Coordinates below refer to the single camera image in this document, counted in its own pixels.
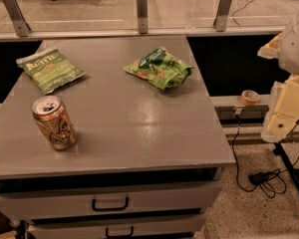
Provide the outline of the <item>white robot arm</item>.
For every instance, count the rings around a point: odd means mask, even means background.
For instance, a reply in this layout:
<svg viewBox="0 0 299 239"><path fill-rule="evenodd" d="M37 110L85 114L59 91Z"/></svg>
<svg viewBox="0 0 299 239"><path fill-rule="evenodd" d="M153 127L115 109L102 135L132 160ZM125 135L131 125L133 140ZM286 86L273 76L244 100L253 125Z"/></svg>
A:
<svg viewBox="0 0 299 239"><path fill-rule="evenodd" d="M284 139L299 121L299 10L284 30L262 46L257 55L277 59L279 68L290 74L284 82L271 88L261 137L267 142Z"/></svg>

